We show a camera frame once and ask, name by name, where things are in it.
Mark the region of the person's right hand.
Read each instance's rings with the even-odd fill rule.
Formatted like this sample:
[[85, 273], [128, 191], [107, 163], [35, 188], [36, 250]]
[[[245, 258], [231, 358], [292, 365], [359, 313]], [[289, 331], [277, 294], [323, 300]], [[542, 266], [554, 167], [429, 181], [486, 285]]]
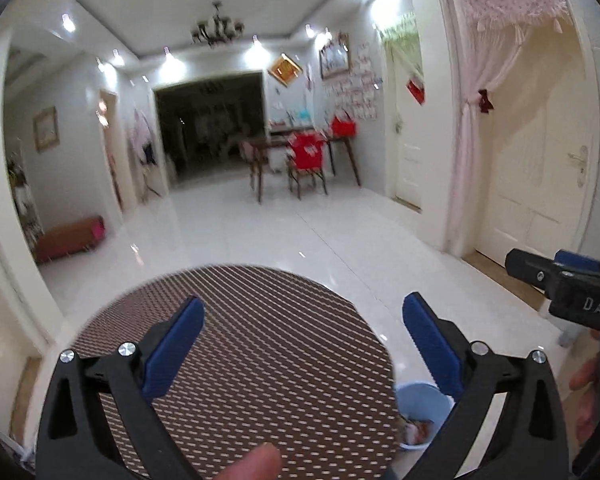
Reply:
[[569, 381], [570, 395], [565, 402], [571, 442], [577, 446], [585, 444], [595, 428], [594, 405], [597, 386], [597, 367], [600, 360], [600, 332], [590, 330], [582, 337], [580, 356], [586, 360], [573, 373]]

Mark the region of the person's left thumb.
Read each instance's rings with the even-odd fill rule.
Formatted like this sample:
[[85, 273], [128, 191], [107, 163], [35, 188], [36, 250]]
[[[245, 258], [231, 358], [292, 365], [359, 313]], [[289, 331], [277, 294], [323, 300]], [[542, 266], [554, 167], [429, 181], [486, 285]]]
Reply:
[[223, 469], [215, 480], [274, 480], [283, 470], [283, 457], [271, 443], [254, 448]]

